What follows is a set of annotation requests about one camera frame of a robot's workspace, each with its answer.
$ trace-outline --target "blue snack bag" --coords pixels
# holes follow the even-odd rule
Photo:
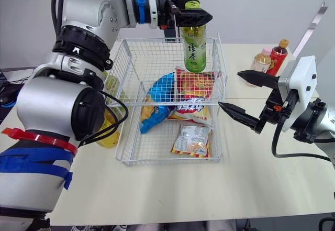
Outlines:
[[[149,89],[146,102],[172,102],[174,94],[174,72],[159,78]],[[143,106],[141,114],[142,134],[147,133],[153,126],[163,121],[175,106]]]

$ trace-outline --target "red tape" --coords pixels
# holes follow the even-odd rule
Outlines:
[[[13,139],[27,139],[27,140],[41,142],[41,143],[48,144],[48,145],[61,147],[65,150],[72,152],[74,156],[78,152],[78,149],[74,145],[66,141],[53,138],[53,137],[49,137],[49,136],[45,136],[45,135],[36,134],[36,133],[28,133],[18,128],[14,128],[14,129],[6,128],[1,133],[6,134],[10,138],[13,138]]]

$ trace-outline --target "red bottle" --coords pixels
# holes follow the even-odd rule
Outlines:
[[[287,56],[287,47],[288,40],[282,39],[279,42],[279,46],[274,47],[271,51],[270,57],[271,57],[271,64],[269,69],[267,70],[267,74],[270,75],[277,75],[277,72],[279,68],[281,67],[283,61],[285,60]]]

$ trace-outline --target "bottle cap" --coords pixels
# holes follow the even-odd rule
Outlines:
[[[288,45],[289,41],[286,40],[286,39],[282,39],[280,42],[279,42],[279,47],[281,48],[286,48],[287,45]]]
[[[185,3],[185,9],[200,8],[200,3],[197,1],[189,1]]]
[[[270,47],[264,47],[262,50],[262,54],[265,56],[269,56],[271,54],[272,48]]]

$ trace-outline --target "green bottle cap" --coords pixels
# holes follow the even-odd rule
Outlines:
[[[189,1],[185,3],[185,9],[200,8],[200,3],[197,1]]]

